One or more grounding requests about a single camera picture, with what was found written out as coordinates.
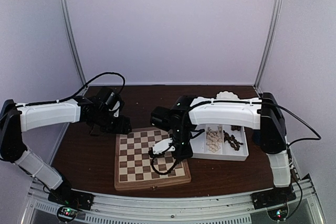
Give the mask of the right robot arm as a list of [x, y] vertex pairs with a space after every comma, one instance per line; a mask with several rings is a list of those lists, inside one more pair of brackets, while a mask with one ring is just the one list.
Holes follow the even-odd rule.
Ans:
[[155, 159], [171, 152], [176, 163], [193, 156], [190, 141], [199, 125], [234, 125], [258, 131], [259, 146], [268, 156], [273, 176], [269, 199], [279, 204], [293, 192], [285, 119], [271, 93], [241, 100], [184, 95], [170, 109], [157, 106], [150, 123], [171, 134], [150, 147], [149, 156]]

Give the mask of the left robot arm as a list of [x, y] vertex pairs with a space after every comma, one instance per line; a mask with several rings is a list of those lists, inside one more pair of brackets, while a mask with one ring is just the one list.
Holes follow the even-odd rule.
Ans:
[[70, 182], [24, 143], [24, 133], [85, 123], [102, 133], [128, 134], [131, 121], [121, 115], [123, 106], [121, 95], [106, 87], [91, 97], [75, 95], [37, 103], [6, 100], [1, 110], [1, 160], [17, 165], [42, 182], [64, 205], [71, 205], [76, 197]]

